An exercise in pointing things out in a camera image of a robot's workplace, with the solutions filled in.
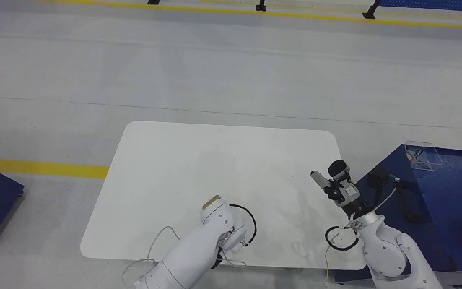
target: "black cable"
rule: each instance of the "black cable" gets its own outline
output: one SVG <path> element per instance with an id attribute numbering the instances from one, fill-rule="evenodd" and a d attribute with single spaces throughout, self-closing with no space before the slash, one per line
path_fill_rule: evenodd
<path id="1" fill-rule="evenodd" d="M 243 207 L 243 206 L 241 206 L 239 204 L 230 204 L 230 207 L 238 207 L 238 208 L 240 208 L 242 210 L 245 210 L 250 215 L 250 217 L 252 218 L 252 221 L 253 221 L 253 235 L 250 238 L 249 242 L 247 242 L 247 244 L 245 245 L 247 247 L 248 245 L 250 245 L 250 243 L 252 243 L 253 239 L 255 238 L 255 235 L 257 234 L 257 222 L 255 221 L 255 218 L 253 217 L 250 210 L 247 209 L 246 207 Z"/>
<path id="2" fill-rule="evenodd" d="M 337 247 L 337 246 L 333 245 L 332 242 L 331 242 L 331 240 L 329 240 L 328 235 L 329 235 L 329 233 L 330 233 L 331 231 L 333 231 L 333 230 L 335 230 L 335 229 L 340 229 L 340 227 L 339 227 L 339 226 L 330 227 L 330 228 L 326 231 L 326 233 L 324 234 L 324 238 L 326 238 L 327 244 L 329 244 L 330 247 L 336 249 L 337 251 L 348 251 L 348 250 L 350 250 L 351 248 L 353 248 L 354 246 L 356 246 L 356 244 L 358 244 L 358 242 L 359 242 L 359 237 L 358 237 L 358 235 L 356 234 L 356 232 L 354 232 L 354 234 L 356 235 L 356 239 L 354 240 L 354 242 L 353 242 L 351 245 L 349 245 L 349 246 L 347 246 L 347 247 L 344 247 L 344 248 L 342 248 L 342 247 Z"/>

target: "white cable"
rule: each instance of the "white cable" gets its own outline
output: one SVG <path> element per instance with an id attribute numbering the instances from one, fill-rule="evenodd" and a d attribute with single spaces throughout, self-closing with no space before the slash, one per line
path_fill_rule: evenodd
<path id="1" fill-rule="evenodd" d="M 340 233 L 337 233 L 334 237 L 331 238 L 331 243 L 334 243 L 334 239 L 340 235 Z M 326 288 L 328 288 L 328 279 L 329 279 L 329 262 L 327 261 L 327 253 L 329 252 L 329 249 L 331 248 L 331 246 L 328 246 L 327 249 L 326 249 L 326 252 L 324 254 L 324 259 L 326 260 L 326 269 L 327 269 L 327 272 L 326 272 L 326 281 L 324 282 L 324 285 L 326 286 Z"/>
<path id="2" fill-rule="evenodd" d="M 140 262 L 152 262 L 152 263 L 153 263 L 153 266 L 152 266 L 151 268 L 149 268 L 149 270 L 147 270 L 143 275 L 141 275 L 141 276 L 139 277 L 139 279 L 142 279 L 142 278 L 145 276 L 146 273 L 148 273 L 149 271 L 151 271 L 152 269 L 154 269 L 154 267 L 157 266 L 157 264 L 158 264 L 159 262 L 156 261 L 156 260 L 154 260 L 154 259 L 150 259 L 149 256 L 151 255 L 152 247 L 153 247 L 154 244 L 156 243 L 156 241 L 157 241 L 157 239 L 159 238 L 160 234 L 162 234 L 162 232 L 163 232 L 165 229 L 167 229 L 167 228 L 171 229 L 171 231 L 173 232 L 173 234 L 175 235 L 175 237 L 176 237 L 178 240 L 180 240 L 180 237 L 178 237 L 178 234 L 175 232 L 175 229 L 173 229 L 173 228 L 170 227 L 170 226 L 165 226 L 164 228 L 162 228 L 162 230 L 160 230 L 159 233 L 157 233 L 156 237 L 155 237 L 154 240 L 152 241 L 151 246 L 149 247 L 149 251 L 147 252 L 146 258 L 145 258 L 145 259 L 139 259 L 139 260 L 136 260 L 135 262 L 132 262 L 132 263 L 131 263 L 129 266 L 127 266 L 127 267 L 125 268 L 125 270 L 123 271 L 123 273 L 122 273 L 122 283 L 123 283 L 123 285 L 125 286 L 125 288 L 129 288 L 129 287 L 130 287 L 130 286 L 128 286 L 128 285 L 126 284 L 125 278 L 124 278 L 124 277 L 125 277 L 125 274 L 126 274 L 127 270 L 128 270 L 131 266 L 135 265 L 136 263 L 140 263 Z M 237 267 L 237 268 L 244 268 L 244 267 L 247 266 L 247 264 L 246 264 L 245 262 L 242 262 L 242 261 L 239 261 L 239 260 L 234 260 L 234 259 L 228 259 L 228 258 L 226 257 L 225 251 L 222 251 L 222 253 L 223 253 L 224 259 L 217 258 L 217 260 L 226 261 L 226 262 L 228 262 L 231 266 Z M 243 265 L 236 265 L 236 264 L 233 264 L 233 262 L 241 263 L 241 264 L 243 264 Z"/>
<path id="3" fill-rule="evenodd" d="M 225 258 L 225 261 L 228 262 L 231 266 L 236 267 L 236 268 L 247 267 L 247 263 L 245 263 L 245 262 L 242 262 L 242 261 L 239 261 L 239 260 L 228 259 L 226 257 L 225 251 L 222 251 L 222 254 L 223 254 L 223 258 Z M 236 264 L 233 264 L 233 262 L 241 263 L 243 265 L 236 265 Z"/>
<path id="4" fill-rule="evenodd" d="M 393 194 L 395 194 L 395 191 L 396 191 L 396 187 L 393 189 L 393 191 L 388 195 L 388 197 L 386 197 L 383 202 L 381 202 L 375 209 L 374 209 L 374 212 L 378 210 L 378 208 L 382 207 L 383 204 L 385 204 L 385 202 L 388 201 L 388 199 L 391 198 L 391 196 L 393 196 Z"/>
<path id="5" fill-rule="evenodd" d="M 149 255 L 151 254 L 151 250 L 152 250 L 152 247 L 154 246 L 154 244 L 156 243 L 157 239 L 159 238 L 160 234 L 162 234 L 162 232 L 165 230 L 165 229 L 171 229 L 171 231 L 173 232 L 173 234 L 175 234 L 175 237 L 180 240 L 180 237 L 178 237 L 177 233 L 175 232 L 175 230 L 170 227 L 170 226 L 165 226 L 164 228 L 162 228 L 162 230 L 159 231 L 159 233 L 157 233 L 156 237 L 154 238 L 153 242 L 151 243 L 151 246 L 149 247 L 149 251 L 147 252 L 147 256 L 145 259 L 139 259 L 139 260 L 136 260 L 135 262 L 132 262 L 129 266 L 127 266 L 127 268 L 125 268 L 125 270 L 123 271 L 122 273 L 122 283 L 123 285 L 125 286 L 125 288 L 129 288 L 130 286 L 127 286 L 126 282 L 125 282 L 125 274 L 127 273 L 127 270 L 135 265 L 136 263 L 140 263 L 140 262 L 152 262 L 153 263 L 153 266 L 151 268 L 149 268 L 149 270 L 147 270 L 143 275 L 141 275 L 139 277 L 139 279 L 142 279 L 146 273 L 148 273 L 149 271 L 151 271 L 152 269 L 154 269 L 154 267 L 157 266 L 157 264 L 159 263 L 158 261 L 154 260 L 154 259 L 150 259 L 149 258 Z"/>
<path id="6" fill-rule="evenodd" d="M 164 228 L 162 228 L 162 230 L 160 230 L 159 233 L 157 233 L 156 238 L 154 238 L 153 242 L 151 243 L 151 246 L 149 247 L 149 251 L 147 252 L 146 259 L 149 259 L 149 255 L 151 254 L 151 250 L 152 250 L 152 247 L 154 246 L 154 243 L 157 241 L 157 238 L 159 238 L 160 234 L 162 234 L 162 232 L 163 232 L 166 228 L 171 229 L 171 231 L 175 234 L 175 237 L 176 237 L 178 240 L 180 240 L 180 237 L 178 237 L 177 233 L 175 232 L 175 230 L 173 230 L 172 227 L 170 227 L 170 226 L 165 226 Z"/>

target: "blue platform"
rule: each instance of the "blue platform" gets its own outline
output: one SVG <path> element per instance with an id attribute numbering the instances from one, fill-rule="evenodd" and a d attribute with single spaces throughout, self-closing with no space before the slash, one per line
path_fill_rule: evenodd
<path id="1" fill-rule="evenodd" d="M 462 0 L 382 0 L 380 6 L 462 10 Z"/>
<path id="2" fill-rule="evenodd" d="M 434 271 L 462 271 L 462 151 L 436 150 L 443 165 L 433 171 L 413 169 L 404 145 L 378 165 L 408 184 L 402 190 L 404 199 L 409 211 L 421 216 L 423 223 L 406 221 L 396 194 L 378 212 L 385 215 L 387 225 L 409 234 L 416 241 Z M 384 187 L 382 199 L 391 192 L 392 185 Z M 372 204 L 375 190 L 367 185 L 367 176 L 356 186 L 362 199 Z M 370 273 L 368 268 L 335 271 L 334 277 L 336 282 L 348 282 L 370 279 Z"/>
<path id="3" fill-rule="evenodd" d="M 0 174 L 0 223 L 13 208 L 17 198 L 22 195 L 24 186 Z"/>

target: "transparent plastic container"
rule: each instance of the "transparent plastic container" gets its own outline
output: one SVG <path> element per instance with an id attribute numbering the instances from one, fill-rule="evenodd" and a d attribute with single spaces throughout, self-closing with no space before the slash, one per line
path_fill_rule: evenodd
<path id="1" fill-rule="evenodd" d="M 432 143 L 409 140 L 404 147 L 411 168 L 415 170 L 434 171 L 443 166 L 443 161 Z"/>

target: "black post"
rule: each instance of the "black post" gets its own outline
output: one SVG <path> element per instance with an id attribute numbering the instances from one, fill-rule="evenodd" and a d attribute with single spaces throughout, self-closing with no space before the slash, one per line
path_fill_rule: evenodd
<path id="1" fill-rule="evenodd" d="M 377 9 L 377 6 L 380 4 L 380 0 L 375 0 L 374 4 L 369 7 L 366 13 L 362 13 L 365 19 L 375 19 L 374 12 Z"/>
<path id="2" fill-rule="evenodd" d="M 257 5 L 257 11 L 266 11 L 265 0 L 260 0 L 260 4 Z"/>

